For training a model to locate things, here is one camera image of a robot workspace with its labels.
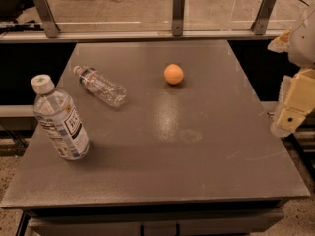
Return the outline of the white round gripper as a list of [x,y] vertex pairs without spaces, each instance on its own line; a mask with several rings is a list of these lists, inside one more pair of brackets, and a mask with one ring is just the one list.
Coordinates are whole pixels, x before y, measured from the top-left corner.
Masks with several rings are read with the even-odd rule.
[[288,52],[291,63],[304,67],[293,77],[284,76],[281,82],[270,130],[283,138],[295,132],[315,109],[315,4],[305,9],[292,29],[272,40],[268,49],[276,53]]

